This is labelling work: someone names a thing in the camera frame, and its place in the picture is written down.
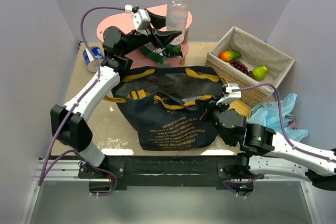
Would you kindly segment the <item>green chips bag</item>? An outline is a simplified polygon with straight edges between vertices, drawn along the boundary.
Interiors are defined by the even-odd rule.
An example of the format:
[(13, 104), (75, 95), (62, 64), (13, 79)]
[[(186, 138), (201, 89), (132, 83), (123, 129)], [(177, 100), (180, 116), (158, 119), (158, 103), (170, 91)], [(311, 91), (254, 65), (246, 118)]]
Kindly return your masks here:
[(167, 58), (183, 57), (180, 45), (169, 44), (165, 48), (155, 48), (151, 43), (139, 48), (139, 51), (150, 60), (160, 65), (164, 64)]

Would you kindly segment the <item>clear plastic water bottle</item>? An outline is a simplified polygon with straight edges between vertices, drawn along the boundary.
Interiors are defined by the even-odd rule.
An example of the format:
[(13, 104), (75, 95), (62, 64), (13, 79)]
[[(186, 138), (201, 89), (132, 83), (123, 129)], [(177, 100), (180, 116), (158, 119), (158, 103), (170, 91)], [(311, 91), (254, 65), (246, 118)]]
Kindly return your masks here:
[(184, 40), (188, 18), (188, 3), (186, 0), (171, 0), (166, 11), (166, 30), (179, 30), (182, 33), (171, 42), (179, 45)]

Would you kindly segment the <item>dark denim tote bag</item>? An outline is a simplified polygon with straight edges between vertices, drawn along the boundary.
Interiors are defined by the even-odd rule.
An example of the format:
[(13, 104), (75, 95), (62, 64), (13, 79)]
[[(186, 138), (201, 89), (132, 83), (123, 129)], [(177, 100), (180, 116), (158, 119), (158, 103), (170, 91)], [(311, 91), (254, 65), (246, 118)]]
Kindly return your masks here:
[(195, 104), (223, 93), (223, 82), (211, 67), (134, 68), (111, 93), (110, 101), (137, 131), (143, 150), (190, 150), (217, 137), (211, 122), (200, 121)]

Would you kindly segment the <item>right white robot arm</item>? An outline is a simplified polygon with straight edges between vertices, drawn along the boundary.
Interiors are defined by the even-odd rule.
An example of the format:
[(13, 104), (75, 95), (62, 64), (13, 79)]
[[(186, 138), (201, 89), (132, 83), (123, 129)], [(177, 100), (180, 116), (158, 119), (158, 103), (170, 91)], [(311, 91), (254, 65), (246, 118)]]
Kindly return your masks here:
[(335, 150), (286, 140), (281, 133), (248, 123), (245, 116), (214, 100), (196, 100), (196, 106), (200, 121), (211, 122), (226, 145), (239, 146), (236, 162), (223, 167), (231, 177), (273, 174), (335, 190)]

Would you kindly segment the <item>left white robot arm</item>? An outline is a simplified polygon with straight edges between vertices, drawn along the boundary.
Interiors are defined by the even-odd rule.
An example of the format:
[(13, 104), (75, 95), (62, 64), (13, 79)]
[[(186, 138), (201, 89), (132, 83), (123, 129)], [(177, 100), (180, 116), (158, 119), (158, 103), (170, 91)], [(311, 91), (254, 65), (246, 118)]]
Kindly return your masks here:
[(53, 138), (95, 167), (101, 167), (106, 156), (93, 143), (87, 122), (106, 94), (130, 70), (132, 60), (126, 55), (148, 43), (165, 49), (182, 34), (180, 30), (161, 31), (165, 17), (147, 9), (127, 5), (123, 10), (131, 14), (135, 29), (126, 34), (116, 26), (106, 28), (102, 33), (105, 57), (96, 74), (74, 98), (65, 105), (54, 105), (50, 112)]

